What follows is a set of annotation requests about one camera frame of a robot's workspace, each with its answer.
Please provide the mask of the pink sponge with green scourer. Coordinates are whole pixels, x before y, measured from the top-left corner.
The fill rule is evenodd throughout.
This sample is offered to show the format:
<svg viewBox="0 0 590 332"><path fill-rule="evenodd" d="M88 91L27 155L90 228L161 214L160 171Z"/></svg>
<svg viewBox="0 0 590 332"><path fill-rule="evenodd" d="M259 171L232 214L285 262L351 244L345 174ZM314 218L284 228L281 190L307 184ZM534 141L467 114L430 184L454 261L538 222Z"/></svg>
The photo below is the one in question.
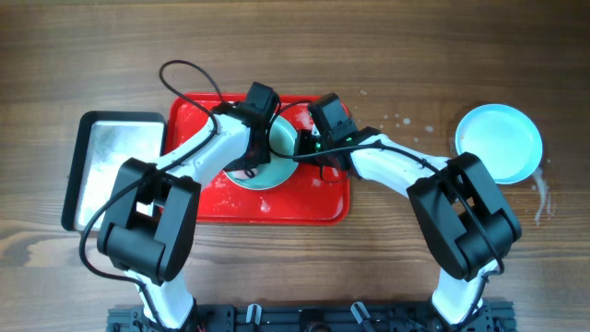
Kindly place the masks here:
<svg viewBox="0 0 590 332"><path fill-rule="evenodd" d="M247 180L254 178L256 176L256 173L253 170L248 169L231 172L230 175L237 180Z"/></svg>

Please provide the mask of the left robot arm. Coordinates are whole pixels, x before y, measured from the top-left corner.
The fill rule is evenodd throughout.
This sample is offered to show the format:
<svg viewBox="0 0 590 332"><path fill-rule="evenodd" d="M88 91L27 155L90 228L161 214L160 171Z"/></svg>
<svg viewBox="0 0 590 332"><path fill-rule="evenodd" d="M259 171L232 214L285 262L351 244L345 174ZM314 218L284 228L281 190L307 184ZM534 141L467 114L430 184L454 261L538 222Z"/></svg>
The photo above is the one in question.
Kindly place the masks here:
<svg viewBox="0 0 590 332"><path fill-rule="evenodd" d="M222 171L270 161L266 133L279 96L253 83L244 101L221 102L204 127L153 162L131 158L115 178L97 238L99 252L132 282L142 305L111 310L110 331L196 331L197 304L185 285L199 198Z"/></svg>

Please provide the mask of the light blue plate top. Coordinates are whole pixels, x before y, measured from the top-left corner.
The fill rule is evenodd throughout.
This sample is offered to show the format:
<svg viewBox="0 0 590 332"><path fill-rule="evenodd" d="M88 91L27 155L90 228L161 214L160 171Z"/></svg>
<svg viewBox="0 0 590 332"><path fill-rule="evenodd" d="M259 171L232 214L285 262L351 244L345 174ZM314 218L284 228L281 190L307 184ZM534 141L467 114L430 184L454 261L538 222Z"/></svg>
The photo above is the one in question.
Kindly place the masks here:
<svg viewBox="0 0 590 332"><path fill-rule="evenodd" d="M454 144L457 153L470 152L481 160L540 157L541 162L543 157L536 125L505 104L484 104L467 113L455 130Z"/></svg>

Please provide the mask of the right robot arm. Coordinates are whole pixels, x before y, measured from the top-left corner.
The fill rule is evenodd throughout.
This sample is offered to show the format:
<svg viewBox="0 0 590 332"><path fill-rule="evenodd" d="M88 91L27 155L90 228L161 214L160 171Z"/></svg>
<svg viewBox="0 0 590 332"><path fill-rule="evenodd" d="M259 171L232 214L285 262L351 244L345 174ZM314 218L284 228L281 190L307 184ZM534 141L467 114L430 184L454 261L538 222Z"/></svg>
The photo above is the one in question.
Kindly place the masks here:
<svg viewBox="0 0 590 332"><path fill-rule="evenodd" d="M334 93L307 106L316 132L305 134L296 159L375 181L408 198L426 244L441 268L431 296L449 327L471 323L492 276L522 236L520 223L484 163L464 152L434 157L393 142L376 128L358 129Z"/></svg>

